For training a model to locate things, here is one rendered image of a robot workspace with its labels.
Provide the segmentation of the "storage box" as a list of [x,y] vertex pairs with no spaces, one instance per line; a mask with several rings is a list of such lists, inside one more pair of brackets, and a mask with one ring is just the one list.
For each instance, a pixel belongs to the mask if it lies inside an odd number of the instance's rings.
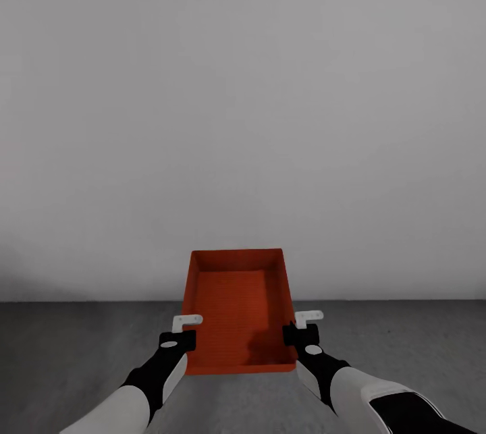
[[185,375],[286,373],[297,349],[284,344],[295,324],[281,248],[192,251],[181,315],[202,315]]

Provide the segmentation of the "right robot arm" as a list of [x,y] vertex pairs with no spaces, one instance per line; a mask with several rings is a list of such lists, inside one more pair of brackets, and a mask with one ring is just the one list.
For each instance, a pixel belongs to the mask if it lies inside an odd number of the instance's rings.
[[352,434],[476,434],[446,420],[418,392],[325,354],[318,326],[306,324],[322,319],[321,310],[295,312],[294,318],[282,329],[284,344],[297,349],[298,377]]

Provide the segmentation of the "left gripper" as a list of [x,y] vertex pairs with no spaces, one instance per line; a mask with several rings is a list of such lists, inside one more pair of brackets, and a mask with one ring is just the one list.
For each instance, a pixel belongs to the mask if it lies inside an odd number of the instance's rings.
[[163,332],[159,336],[159,346],[165,341],[177,337],[184,343],[185,352],[193,352],[196,349],[196,330],[187,330],[181,333]]

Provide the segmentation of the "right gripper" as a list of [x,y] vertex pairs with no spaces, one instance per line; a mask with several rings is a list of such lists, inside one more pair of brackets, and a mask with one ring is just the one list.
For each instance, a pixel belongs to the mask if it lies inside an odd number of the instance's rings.
[[290,326],[283,326],[283,342],[287,346],[294,346],[301,337],[308,336],[316,340],[320,344],[319,329],[315,323],[306,324],[306,329],[297,329],[295,324]]

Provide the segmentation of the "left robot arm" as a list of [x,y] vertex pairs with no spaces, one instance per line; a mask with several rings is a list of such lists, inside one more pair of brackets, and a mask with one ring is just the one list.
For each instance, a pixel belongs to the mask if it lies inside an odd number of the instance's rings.
[[144,434],[156,410],[161,409],[183,377],[187,353],[196,349],[196,330],[202,315],[173,318],[173,331],[159,336],[159,349],[105,401],[59,434]]

